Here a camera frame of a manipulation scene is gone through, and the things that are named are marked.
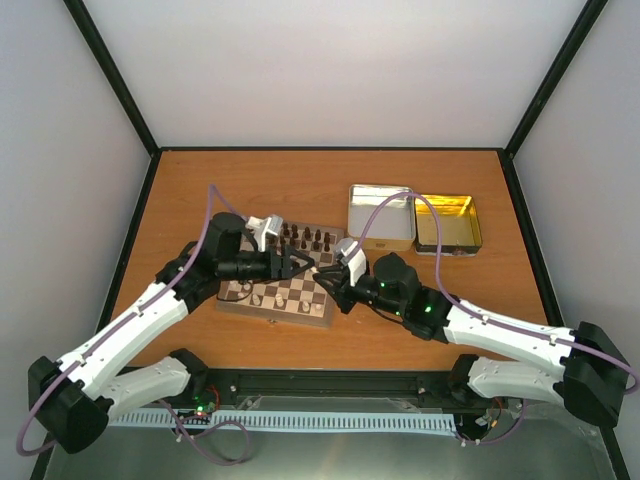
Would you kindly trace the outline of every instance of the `white wall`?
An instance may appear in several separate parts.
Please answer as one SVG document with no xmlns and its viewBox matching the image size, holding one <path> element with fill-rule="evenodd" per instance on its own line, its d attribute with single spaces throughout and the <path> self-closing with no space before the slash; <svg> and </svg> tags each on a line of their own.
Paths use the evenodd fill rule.
<svg viewBox="0 0 640 480">
<path fill-rule="evenodd" d="M 516 167 L 566 321 L 601 325 L 640 369 L 640 2 L 609 2 Z M 618 440 L 640 478 L 640 395 Z"/>
<path fill-rule="evenodd" d="M 584 0 L 87 0 L 161 145 L 506 145 Z"/>
<path fill-rule="evenodd" d="M 62 1 L 3 6 L 0 65 L 0 477 L 21 479 L 27 368 L 95 330 L 148 157 Z"/>
</svg>

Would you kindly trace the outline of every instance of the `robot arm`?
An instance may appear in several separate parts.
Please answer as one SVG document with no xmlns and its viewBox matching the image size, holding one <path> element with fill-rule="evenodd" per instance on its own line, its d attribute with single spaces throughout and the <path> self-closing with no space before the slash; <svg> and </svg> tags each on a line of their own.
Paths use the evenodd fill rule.
<svg viewBox="0 0 640 480">
<path fill-rule="evenodd" d="M 394 253 L 378 259 L 370 275 L 362 251 L 349 255 L 356 248 L 352 239 L 337 247 L 342 268 L 319 268 L 314 279 L 343 313 L 362 303 L 396 315 L 404 328 L 423 340 L 480 347 L 518 360 L 461 356 L 449 382 L 452 395 L 461 403 L 474 395 L 538 399 L 563 404 L 574 416 L 596 426 L 617 424 L 627 372 L 566 345 L 595 348 L 628 364 L 599 327 L 587 322 L 575 330 L 541 326 L 455 297 L 459 305 L 454 304 L 441 292 L 423 286 L 415 269 Z"/>
<path fill-rule="evenodd" d="M 275 216 L 265 220 L 252 217 L 245 225 L 234 214 L 214 215 L 202 248 L 185 273 L 181 274 L 190 260 L 189 248 L 167 263 L 140 298 L 93 338 L 57 362 L 41 357 L 31 365 L 30 408 L 49 385 L 72 368 L 36 414 L 67 452 L 86 448 L 110 420 L 135 408 L 182 393 L 190 398 L 202 393 L 207 367 L 184 349 L 155 365 L 116 375 L 154 338 L 216 295 L 221 281 L 281 280 L 311 268 L 313 259 L 289 245 L 280 255 L 266 246 L 266 235 L 273 233 L 278 222 L 282 219 Z M 254 229 L 255 237 L 247 226 Z M 240 251 L 243 235 L 253 251 Z"/>
</svg>

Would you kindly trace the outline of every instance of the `black plastic part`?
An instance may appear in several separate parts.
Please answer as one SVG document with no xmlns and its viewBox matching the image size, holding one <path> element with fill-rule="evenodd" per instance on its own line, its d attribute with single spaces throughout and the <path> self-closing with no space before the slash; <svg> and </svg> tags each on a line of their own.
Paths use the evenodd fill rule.
<svg viewBox="0 0 640 480">
<path fill-rule="evenodd" d="M 234 258 L 240 251 L 245 221 L 229 212 L 216 213 L 209 222 L 196 263 L 213 272 L 221 260 Z"/>
<path fill-rule="evenodd" d="M 188 259 L 188 255 L 183 255 L 168 262 L 156 274 L 156 282 L 168 284 L 184 267 Z M 191 313 L 220 291 L 220 279 L 216 278 L 208 268 L 202 268 L 201 265 L 194 263 L 187 275 L 174 285 L 173 290 L 176 292 L 176 299 L 184 300 L 187 310 Z"/>
<path fill-rule="evenodd" d="M 628 364 L 597 325 L 580 323 L 575 338 L 577 343 Z M 618 424 L 628 377 L 626 372 L 611 363 L 573 348 L 565 361 L 562 384 L 555 389 L 564 397 L 565 408 L 572 415 L 592 425 L 613 428 Z"/>
<path fill-rule="evenodd" d="M 478 355 L 471 353 L 460 355 L 453 365 L 451 373 L 449 373 L 447 384 L 451 391 L 451 396 L 460 405 L 471 405 L 478 399 L 478 394 L 469 388 L 469 371 L 479 358 Z"/>
<path fill-rule="evenodd" d="M 415 269 L 395 253 L 380 257 L 373 271 L 375 277 L 362 275 L 353 287 L 348 268 L 339 265 L 319 268 L 313 279 L 342 313 L 347 314 L 356 303 L 362 303 L 378 312 L 396 315 L 402 319 L 402 326 L 418 338 L 448 343 L 444 327 L 449 325 L 451 303 L 442 293 L 422 286 Z"/>
<path fill-rule="evenodd" d="M 174 350 L 169 356 L 182 363 L 190 375 L 189 382 L 181 397 L 186 396 L 189 399 L 195 399 L 202 395 L 207 387 L 207 372 L 209 370 L 207 365 L 186 348 Z"/>
<path fill-rule="evenodd" d="M 193 265 L 173 286 L 176 298 L 184 300 L 190 313 L 220 291 L 222 280 L 282 280 L 308 270 L 315 263 L 290 245 L 282 247 L 282 255 L 271 246 L 266 252 L 240 251 L 243 235 L 253 239 L 240 216 L 228 212 L 213 216 Z M 168 262 L 156 274 L 156 282 L 171 282 L 189 260 L 193 245 L 189 242 L 178 258 Z"/>
<path fill-rule="evenodd" d="M 390 253 L 380 257 L 373 264 L 373 276 L 379 284 L 379 302 L 385 299 L 397 303 L 393 313 L 405 317 L 407 305 L 413 301 L 418 290 L 420 280 L 416 269 L 408 266 L 396 253 Z M 389 311 L 388 307 L 374 305 L 380 310 Z"/>
<path fill-rule="evenodd" d="M 40 357 L 29 367 L 29 408 L 60 374 L 58 365 L 46 357 Z M 105 406 L 108 408 L 109 403 L 105 402 Z M 69 379 L 63 380 L 44 402 L 36 418 L 67 453 L 87 448 L 109 423 L 106 410 Z"/>
<path fill-rule="evenodd" d="M 402 399 L 420 408 L 474 415 L 482 415 L 491 406 L 491 399 L 480 397 L 461 405 L 450 395 L 448 378 L 446 371 L 210 369 L 206 383 L 216 386 L 222 405 L 236 407 L 245 399 L 259 395 Z M 176 408 L 194 407 L 194 402 L 185 397 L 176 397 L 170 403 Z"/>
</svg>

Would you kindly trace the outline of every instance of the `wooden table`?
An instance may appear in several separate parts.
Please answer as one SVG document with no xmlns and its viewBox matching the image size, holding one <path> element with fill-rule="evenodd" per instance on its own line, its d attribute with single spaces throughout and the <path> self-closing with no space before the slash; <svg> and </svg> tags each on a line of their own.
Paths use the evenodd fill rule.
<svg viewBox="0 0 640 480">
<path fill-rule="evenodd" d="M 203 223 L 207 185 L 215 183 L 240 212 L 347 227 L 354 183 L 407 185 L 416 192 L 470 194 L 484 246 L 472 258 L 444 258 L 449 291 L 478 305 L 546 324 L 498 156 L 492 151 L 172 151 L 158 171 L 125 273 L 115 314 Z M 381 252 L 367 252 L 373 263 Z M 434 259 L 401 254 L 421 281 L 435 286 Z M 358 305 L 336 311 L 329 329 L 215 310 L 215 300 L 156 338 L 133 361 L 143 366 L 186 347 L 210 367 L 378 370 L 449 369 L 474 348 L 425 342 Z"/>
</svg>

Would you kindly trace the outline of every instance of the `purple cable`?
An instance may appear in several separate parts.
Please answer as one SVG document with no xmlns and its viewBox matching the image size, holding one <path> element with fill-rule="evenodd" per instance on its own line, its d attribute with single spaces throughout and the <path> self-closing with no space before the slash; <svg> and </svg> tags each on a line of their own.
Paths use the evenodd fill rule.
<svg viewBox="0 0 640 480">
<path fill-rule="evenodd" d="M 176 275 L 173 280 L 171 280 L 157 294 L 155 294 L 153 297 L 151 297 L 145 303 L 140 305 L 140 312 L 141 313 L 144 310 L 146 310 L 147 308 L 151 307 L 151 305 L 153 305 L 159 298 L 161 298 L 164 294 L 166 294 L 169 290 L 171 290 L 175 286 L 175 284 L 178 283 L 182 279 L 182 277 L 184 277 L 187 274 L 187 272 L 189 271 L 189 269 L 191 268 L 191 266 L 195 262 L 195 259 L 198 256 L 198 253 L 200 253 L 200 249 L 202 248 L 202 244 L 204 243 L 204 237 L 207 234 L 207 228 L 209 226 L 209 220 L 211 218 L 211 212 L 213 211 L 214 195 L 218 196 L 220 201 L 227 207 L 227 209 L 230 212 L 242 217 L 242 215 L 240 215 L 238 213 L 238 211 L 235 210 L 229 204 L 229 202 L 227 202 L 227 200 L 222 196 L 222 194 L 220 193 L 220 191 L 218 190 L 218 188 L 215 185 L 213 185 L 213 184 L 209 185 L 208 198 L 207 198 L 207 211 L 206 211 L 206 214 L 205 214 L 204 225 L 202 226 L 202 231 L 200 232 L 200 238 L 198 239 L 198 242 L 196 243 L 196 246 L 194 247 L 193 252 L 191 253 L 191 256 L 189 257 L 189 260 L 187 261 L 187 263 L 183 267 L 182 271 L 180 273 L 178 273 L 178 275 Z M 100 348 L 100 346 L 102 346 L 109 338 L 111 338 L 118 330 L 120 330 L 122 327 L 124 327 L 126 324 L 128 324 L 131 320 L 133 320 L 136 317 L 137 317 L 136 313 L 135 312 L 131 312 L 129 315 L 127 315 L 122 320 L 120 320 L 116 325 L 114 325 L 111 328 L 111 330 L 109 330 L 102 337 L 100 337 L 98 340 L 96 340 L 96 342 L 93 343 L 93 345 L 91 345 L 91 347 L 89 347 L 87 349 L 87 351 L 82 354 L 82 358 L 86 360 L 91 355 L 93 355 L 93 353 L 98 348 Z M 35 450 L 26 450 L 24 448 L 24 437 L 25 437 L 25 435 L 27 433 L 29 425 L 31 425 L 31 422 L 33 421 L 33 419 L 37 415 L 38 411 L 40 410 L 40 408 L 42 407 L 44 402 L 47 401 L 47 399 L 49 398 L 51 393 L 55 390 L 55 388 L 58 385 L 60 385 L 60 383 L 65 378 L 67 378 L 71 374 L 71 372 L 73 372 L 79 365 L 80 365 L 79 362 L 74 362 L 73 364 L 71 364 L 69 366 L 69 368 L 67 368 L 64 372 L 62 372 L 60 374 L 60 376 L 58 378 L 56 378 L 56 380 L 54 382 L 52 382 L 51 385 L 49 385 L 49 387 L 42 393 L 40 398 L 38 398 L 38 400 L 33 405 L 33 407 L 29 410 L 29 413 L 27 415 L 27 419 L 25 420 L 23 425 L 20 427 L 20 431 L 18 432 L 18 438 L 16 439 L 16 451 L 18 452 L 19 455 L 21 455 L 23 457 L 28 457 L 28 456 L 32 456 L 32 455 L 38 455 L 38 454 L 48 450 L 49 448 L 51 448 L 51 447 L 53 447 L 55 445 L 55 441 L 51 441 L 51 442 L 47 443 L 46 445 L 42 445 L 40 448 L 37 448 Z"/>
<path fill-rule="evenodd" d="M 36 418 L 36 414 L 40 410 L 40 407 L 42 407 L 42 404 L 47 401 L 47 398 L 49 398 L 49 395 L 51 395 L 51 392 L 53 392 L 56 388 L 58 388 L 58 386 L 62 382 L 64 382 L 64 380 L 71 374 L 71 372 L 73 372 L 79 366 L 80 366 L 80 362 L 73 362 L 69 366 L 69 368 L 67 368 L 64 372 L 60 374 L 58 378 L 56 378 L 53 382 L 51 382 L 51 385 L 47 387 L 44 393 L 40 395 L 40 398 L 36 400 L 36 403 L 33 404 L 33 407 L 31 407 L 31 410 L 29 410 L 29 415 L 27 415 L 27 420 L 20 427 L 20 431 L 18 432 L 18 438 L 16 439 L 16 451 L 18 452 L 19 455 L 23 457 L 39 455 L 42 452 L 49 450 L 51 447 L 55 445 L 56 441 L 51 440 L 50 442 L 42 445 L 40 448 L 36 448 L 34 450 L 27 450 L 24 448 L 24 437 L 27 434 L 27 430 L 29 429 L 31 422 L 33 422 L 33 419 Z"/>
<path fill-rule="evenodd" d="M 199 433 L 198 435 L 195 435 L 192 438 L 191 435 L 189 435 L 189 432 L 187 432 L 187 429 L 185 428 L 184 423 L 182 422 L 182 420 L 180 420 L 180 417 L 178 417 L 176 412 L 173 411 L 173 408 L 171 408 L 171 405 L 169 405 L 164 400 L 158 400 L 158 403 L 160 403 L 160 405 L 162 405 L 164 408 L 166 408 L 167 411 L 171 414 L 171 416 L 173 417 L 174 421 L 176 422 L 176 426 L 178 427 L 178 429 L 182 433 L 183 437 L 187 439 L 187 441 L 191 444 L 191 446 L 193 448 L 195 448 L 196 451 L 200 455 L 205 457 L 210 462 L 212 462 L 212 463 L 214 463 L 216 465 L 223 466 L 223 467 L 230 467 L 232 465 L 238 465 L 239 463 L 245 462 L 249 458 L 249 453 L 251 451 L 251 436 L 249 435 L 249 431 L 240 422 L 236 422 L 234 420 L 225 420 L 224 422 L 220 422 L 220 423 L 214 425 L 213 427 L 208 428 L 204 432 Z M 240 457 L 236 458 L 235 460 L 223 460 L 221 458 L 218 458 L 218 457 L 214 456 L 213 454 L 211 454 L 211 453 L 207 452 L 206 450 L 204 450 L 195 441 L 196 438 L 202 438 L 202 437 L 205 437 L 207 435 L 210 435 L 213 432 L 215 432 L 216 430 L 218 430 L 220 427 L 223 427 L 225 425 L 234 425 L 234 426 L 238 427 L 240 429 L 240 431 L 244 434 L 244 438 L 246 440 L 244 451 L 242 452 L 242 455 L 240 455 Z"/>
<path fill-rule="evenodd" d="M 481 440 L 480 443 L 478 443 L 477 445 L 484 445 L 484 446 L 495 445 L 496 443 L 500 443 L 503 440 L 506 440 L 507 438 L 509 438 L 524 423 L 524 414 L 526 413 L 526 411 L 527 411 L 527 400 L 523 398 L 522 399 L 522 410 L 520 411 L 520 416 L 515 421 L 515 423 L 511 426 L 511 428 L 509 430 L 507 430 L 505 433 L 503 433 L 502 435 L 500 435 L 498 438 L 493 438 L 491 440 L 486 440 L 486 441 Z M 460 440 L 461 442 L 475 443 L 473 440 L 467 440 L 465 438 L 462 438 L 458 432 L 455 432 L 455 435 L 456 435 L 456 438 L 458 440 Z"/>
<path fill-rule="evenodd" d="M 431 212 L 431 215 L 433 215 L 433 218 L 435 220 L 436 223 L 436 238 L 437 238 L 437 242 L 436 242 L 436 268 L 435 268 L 435 277 L 436 277 L 436 284 L 438 285 L 438 289 L 440 290 L 440 292 L 442 293 L 442 295 L 444 295 L 444 297 L 449 300 L 453 305 L 455 305 L 456 307 L 458 307 L 460 310 L 462 310 L 463 312 L 465 312 L 466 314 L 477 318 L 478 320 L 482 320 L 483 316 L 481 314 L 479 314 L 478 312 L 474 312 L 473 310 L 471 310 L 470 308 L 465 307 L 464 305 L 462 305 L 458 300 L 456 300 L 448 291 L 447 289 L 444 287 L 444 285 L 442 284 L 442 279 L 440 278 L 440 261 L 442 258 L 442 226 L 440 224 L 440 217 L 438 215 L 438 212 L 436 211 L 435 207 L 431 204 L 431 202 L 429 200 L 427 200 L 426 198 L 424 198 L 422 195 L 419 195 L 417 193 L 413 193 L 413 192 L 399 192 L 399 193 L 395 193 L 393 195 L 388 196 L 385 200 L 383 200 L 380 205 L 378 205 L 376 207 L 376 209 L 373 211 L 373 213 L 371 214 L 371 216 L 369 217 L 369 220 L 367 220 L 367 223 L 365 224 L 364 228 L 362 229 L 362 234 L 360 235 L 360 238 L 358 239 L 358 243 L 356 245 L 356 248 L 354 248 L 351 253 L 349 253 L 345 258 L 346 260 L 351 260 L 356 253 L 358 253 L 358 250 L 360 250 L 362 248 L 362 244 L 364 243 L 364 240 L 367 236 L 367 233 L 369 232 L 369 229 L 371 228 L 371 225 L 373 225 L 373 221 L 375 220 L 376 216 L 380 213 L 380 211 L 391 201 L 397 199 L 397 198 L 405 198 L 405 197 L 411 197 L 411 198 L 417 198 L 418 200 L 422 201 L 428 208 L 429 211 Z M 545 342 L 550 342 L 551 341 L 551 337 L 547 334 L 544 333 L 539 333 L 539 332 L 532 332 L 530 330 L 527 330 L 525 328 L 522 327 L 518 327 L 515 325 L 510 325 L 510 324 L 506 324 L 503 322 L 499 322 L 497 320 L 494 320 L 492 318 L 490 318 L 489 320 L 487 320 L 487 323 L 496 327 L 500 327 L 503 328 L 505 330 L 509 330 L 510 332 L 515 332 L 515 333 L 520 333 L 523 335 L 528 335 L 530 337 L 533 338 L 537 338 L 540 340 L 543 340 Z M 631 393 L 636 392 L 639 388 L 640 388 L 640 375 L 636 372 L 633 371 L 633 369 L 627 365 L 626 363 L 618 360 L 615 357 L 612 357 L 611 355 L 607 355 L 606 353 L 603 353 L 599 350 L 596 350 L 595 348 L 591 348 L 588 347 L 587 345 L 582 345 L 581 343 L 576 343 L 576 342 L 571 342 L 569 340 L 564 340 L 561 338 L 556 339 L 555 341 L 556 343 L 559 343 L 560 345 L 565 345 L 567 347 L 571 347 L 571 348 L 575 348 L 576 350 L 581 350 L 585 353 L 588 353 L 590 355 L 593 355 L 595 357 L 598 357 L 602 360 L 605 360 L 609 363 L 611 363 L 612 365 L 618 367 L 619 369 L 623 370 L 624 372 L 626 372 L 627 374 L 629 374 L 631 377 L 633 377 L 634 379 L 634 384 L 627 388 L 625 390 L 625 395 L 629 395 Z"/>
</svg>

